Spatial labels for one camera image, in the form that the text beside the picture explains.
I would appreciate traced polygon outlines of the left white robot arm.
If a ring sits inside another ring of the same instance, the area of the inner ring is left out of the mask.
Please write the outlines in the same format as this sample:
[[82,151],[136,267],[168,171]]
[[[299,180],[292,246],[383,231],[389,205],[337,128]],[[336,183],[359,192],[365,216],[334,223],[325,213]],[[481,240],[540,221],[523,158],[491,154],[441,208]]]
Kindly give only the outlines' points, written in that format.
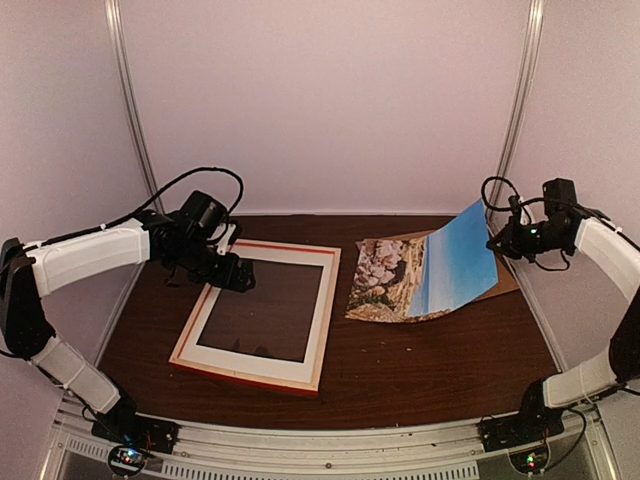
[[142,209],[58,240],[7,240],[1,250],[1,334],[9,355],[32,363],[94,412],[106,414],[106,429],[121,443],[137,442],[142,419],[125,407],[115,383],[58,335],[42,300],[81,280],[149,261],[181,268],[195,283],[244,293],[254,288],[255,277],[251,261],[230,250],[238,232],[221,203],[195,191],[169,214]]

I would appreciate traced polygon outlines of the landscape photo print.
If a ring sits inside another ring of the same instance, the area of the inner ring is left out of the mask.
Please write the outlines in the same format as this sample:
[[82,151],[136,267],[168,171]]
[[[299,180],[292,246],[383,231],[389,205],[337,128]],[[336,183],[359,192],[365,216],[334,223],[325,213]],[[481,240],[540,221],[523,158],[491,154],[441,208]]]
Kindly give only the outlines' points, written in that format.
[[478,200],[429,234],[361,241],[346,317],[415,323],[465,306],[499,283],[488,240]]

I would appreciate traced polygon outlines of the clear acrylic sheet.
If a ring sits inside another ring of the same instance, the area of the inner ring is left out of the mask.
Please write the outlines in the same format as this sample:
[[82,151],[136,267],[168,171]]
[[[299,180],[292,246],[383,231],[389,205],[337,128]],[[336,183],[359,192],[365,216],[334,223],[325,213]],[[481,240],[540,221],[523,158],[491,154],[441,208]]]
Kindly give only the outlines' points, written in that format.
[[198,344],[244,355],[304,361],[323,269],[255,260],[256,285],[218,295]]

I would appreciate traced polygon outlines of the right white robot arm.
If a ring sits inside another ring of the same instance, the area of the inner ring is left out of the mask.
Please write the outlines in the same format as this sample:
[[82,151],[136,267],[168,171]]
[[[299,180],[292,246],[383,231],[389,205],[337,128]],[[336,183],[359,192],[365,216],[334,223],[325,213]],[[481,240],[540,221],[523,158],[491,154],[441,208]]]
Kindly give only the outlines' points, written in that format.
[[563,411],[623,390],[639,377],[638,245],[604,213],[581,205],[569,179],[545,182],[536,200],[546,216],[539,222],[533,220],[529,201],[518,193],[505,206],[487,203],[489,212],[509,216],[502,229],[489,237],[487,248],[533,265],[539,263],[539,256],[556,251],[566,268],[571,266],[571,256],[582,256],[612,283],[609,288],[598,284],[595,296],[602,299],[616,292],[626,310],[601,351],[527,388],[512,423],[513,433],[526,442],[535,440]]

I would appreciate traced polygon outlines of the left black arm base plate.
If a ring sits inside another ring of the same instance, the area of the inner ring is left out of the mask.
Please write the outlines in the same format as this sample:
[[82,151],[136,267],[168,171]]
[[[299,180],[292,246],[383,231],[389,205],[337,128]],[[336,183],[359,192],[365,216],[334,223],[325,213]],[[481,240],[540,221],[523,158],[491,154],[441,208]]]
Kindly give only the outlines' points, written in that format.
[[171,454],[178,439],[179,429],[175,422],[137,415],[131,433],[117,434],[115,427],[106,427],[105,421],[95,420],[91,434],[146,452]]

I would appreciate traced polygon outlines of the brown backing board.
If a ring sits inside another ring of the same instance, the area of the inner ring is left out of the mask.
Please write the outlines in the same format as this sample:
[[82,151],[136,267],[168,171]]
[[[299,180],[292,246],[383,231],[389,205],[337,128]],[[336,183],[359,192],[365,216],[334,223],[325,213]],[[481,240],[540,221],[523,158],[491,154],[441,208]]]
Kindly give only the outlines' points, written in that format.
[[[431,233],[433,233],[433,230],[426,230],[426,231],[419,231],[414,233],[382,237],[382,240],[408,241],[412,239],[425,237]],[[506,263],[503,260],[503,258],[497,253],[494,254],[494,257],[495,257],[496,266],[497,266],[497,277],[498,277],[497,284],[493,286],[491,289],[489,289],[487,292],[485,292],[483,295],[474,299],[474,302],[480,302],[489,298],[511,293],[519,289],[518,283],[514,275],[510,272],[510,270],[506,266]]]

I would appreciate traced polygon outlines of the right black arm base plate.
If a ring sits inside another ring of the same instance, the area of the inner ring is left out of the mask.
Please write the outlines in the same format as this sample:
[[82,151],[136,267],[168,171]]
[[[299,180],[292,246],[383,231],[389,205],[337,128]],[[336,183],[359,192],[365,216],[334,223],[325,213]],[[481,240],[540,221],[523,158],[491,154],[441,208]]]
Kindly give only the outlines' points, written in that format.
[[564,432],[562,410],[535,414],[523,420],[519,413],[482,420],[478,432],[486,453],[514,449],[527,444],[542,442],[549,436]]

